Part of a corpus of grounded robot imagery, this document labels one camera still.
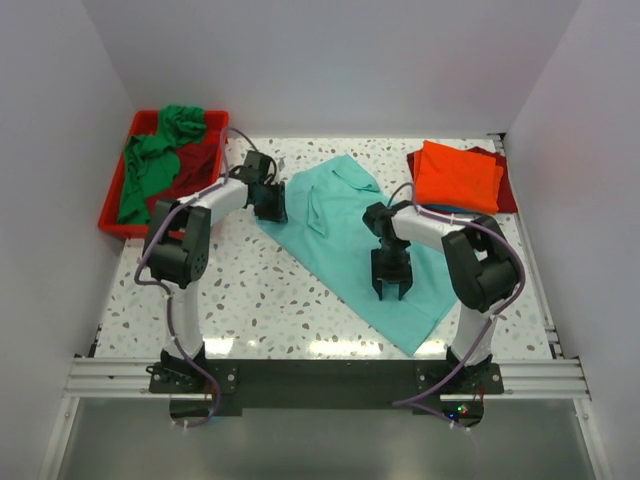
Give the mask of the teal t shirt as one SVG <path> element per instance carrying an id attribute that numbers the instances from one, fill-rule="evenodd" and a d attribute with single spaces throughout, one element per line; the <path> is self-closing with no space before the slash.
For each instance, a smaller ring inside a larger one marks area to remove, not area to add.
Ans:
<path id="1" fill-rule="evenodd" d="M 442 253 L 408 248 L 413 285 L 404 295 L 372 286 L 371 252 L 378 238 L 362 217 L 386 202 L 375 178 L 348 155 L 295 174 L 285 187 L 288 220 L 260 228 L 403 353 L 413 355 L 455 305 Z"/>

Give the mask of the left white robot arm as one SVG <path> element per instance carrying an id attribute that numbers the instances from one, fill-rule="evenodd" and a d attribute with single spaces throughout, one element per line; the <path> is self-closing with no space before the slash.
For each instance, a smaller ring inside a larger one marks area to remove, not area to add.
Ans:
<path id="1" fill-rule="evenodd" d="M 212 185 L 178 199 L 160 199 L 148 227 L 134 280 L 164 291 L 167 342 L 161 359 L 179 359 L 173 382 L 185 392 L 200 390 L 207 368 L 197 309 L 198 282 L 208 266 L 212 227 L 228 214 L 252 207 L 254 216 L 287 222 L 285 185 L 275 160 L 256 150 Z"/>

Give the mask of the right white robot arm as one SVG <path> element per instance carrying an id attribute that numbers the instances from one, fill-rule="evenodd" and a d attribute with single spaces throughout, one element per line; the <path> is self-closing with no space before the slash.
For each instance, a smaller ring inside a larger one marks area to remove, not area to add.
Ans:
<path id="1" fill-rule="evenodd" d="M 364 224 L 379 239 L 371 251 L 372 286 L 379 297 L 396 285 L 404 297 L 413 285 L 409 246 L 419 243 L 444 254 L 453 291 L 461 303 L 458 329 L 445 369 L 448 386 L 469 392 L 481 380 L 478 365 L 491 358 L 495 317 L 524 288 L 525 269 L 497 221 L 486 215 L 474 220 L 448 219 L 442 214 L 401 201 L 367 207 Z"/>

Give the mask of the blue folded t shirt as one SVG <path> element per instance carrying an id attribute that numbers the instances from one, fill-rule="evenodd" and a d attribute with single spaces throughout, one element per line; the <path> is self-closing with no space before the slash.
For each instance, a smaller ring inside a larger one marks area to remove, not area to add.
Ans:
<path id="1" fill-rule="evenodd" d="M 466 211 L 464 208 L 455 207 L 451 205 L 438 205 L 438 204 L 429 204 L 428 207 L 433 210 L 445 211 L 445 212 L 464 212 Z"/>

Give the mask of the dark red t shirt in bin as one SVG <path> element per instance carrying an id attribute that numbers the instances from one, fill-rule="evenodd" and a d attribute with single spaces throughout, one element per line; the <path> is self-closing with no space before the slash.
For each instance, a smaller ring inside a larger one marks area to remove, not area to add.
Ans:
<path id="1" fill-rule="evenodd" d="M 153 212 L 159 199 L 178 199 L 192 195 L 214 182 L 219 175 L 218 150 L 218 141 L 211 139 L 179 148 L 176 155 L 180 161 L 180 170 L 167 189 L 146 200 L 149 211 Z"/>

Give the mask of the green t shirt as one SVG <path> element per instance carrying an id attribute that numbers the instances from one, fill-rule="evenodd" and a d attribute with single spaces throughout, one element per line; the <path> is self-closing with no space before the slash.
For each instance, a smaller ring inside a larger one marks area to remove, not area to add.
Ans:
<path id="1" fill-rule="evenodd" d="M 207 133 L 205 111 L 168 106 L 158 112 L 154 134 L 133 135 L 124 148 L 124 180 L 117 222 L 142 225 L 151 213 L 146 200 L 167 189 L 180 170 L 176 151 L 201 143 Z"/>

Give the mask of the red plastic bin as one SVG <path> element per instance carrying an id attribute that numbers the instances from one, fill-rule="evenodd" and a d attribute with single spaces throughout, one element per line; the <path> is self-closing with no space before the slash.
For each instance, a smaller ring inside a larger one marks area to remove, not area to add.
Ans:
<path id="1" fill-rule="evenodd" d="M 156 132 L 157 123 L 158 123 L 157 117 L 158 117 L 159 111 L 160 110 L 142 110 L 136 113 L 133 119 L 133 122 L 131 124 L 131 127 L 129 129 L 129 135 L 125 142 L 125 146 L 128 140 L 130 139 L 130 137 L 133 135 L 154 134 Z M 205 122 L 207 125 L 207 133 L 206 133 L 205 139 L 217 140 L 219 143 L 217 160 L 219 161 L 218 165 L 219 165 L 219 175 L 220 175 L 221 157 L 224 152 L 225 143 L 226 143 L 226 138 L 221 136 L 220 132 L 228 126 L 229 114 L 226 111 L 215 111 L 215 110 L 204 110 L 204 111 L 205 111 Z M 104 202 L 102 212 L 99 218 L 98 226 L 102 231 L 112 234 L 119 238 L 124 238 L 124 239 L 144 238 L 147 235 L 149 222 L 142 225 L 134 225 L 134 224 L 123 225 L 117 222 L 121 191 L 122 191 L 122 185 L 124 180 L 124 148 L 120 156 L 119 163 L 116 167 L 116 172 L 111 182 L 109 192 Z"/>

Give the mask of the aluminium rail frame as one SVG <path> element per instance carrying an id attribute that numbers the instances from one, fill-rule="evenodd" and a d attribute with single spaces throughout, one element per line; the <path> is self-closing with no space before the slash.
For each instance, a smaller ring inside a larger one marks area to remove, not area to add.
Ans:
<path id="1" fill-rule="evenodd" d="M 408 177 L 406 155 L 421 146 L 408 138 L 261 138 L 286 174 L 348 154 L 391 191 Z M 594 423 L 590 392 L 578 360 L 564 355 L 528 233 L 516 214 L 498 218 L 524 261 L 523 293 L 496 321 L 493 345 L 505 382 L 504 399 L 568 401 L 588 464 L 599 479 L 612 472 Z M 245 213 L 226 219 L 214 236 L 213 265 L 199 304 L 206 351 L 214 359 L 366 363 L 403 361 L 403 353 L 359 319 Z M 161 292 L 133 281 L 141 242 L 124 244 L 91 358 L 74 360 L 67 397 L 148 395 L 146 367 L 159 357 Z"/>

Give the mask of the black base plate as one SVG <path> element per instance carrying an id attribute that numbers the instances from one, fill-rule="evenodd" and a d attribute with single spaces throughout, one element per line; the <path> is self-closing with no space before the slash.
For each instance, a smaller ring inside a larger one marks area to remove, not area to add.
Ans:
<path id="1" fill-rule="evenodd" d="M 386 410 L 435 386 L 447 360 L 183 360 L 146 371 L 149 392 L 170 397 L 174 420 L 248 409 Z"/>

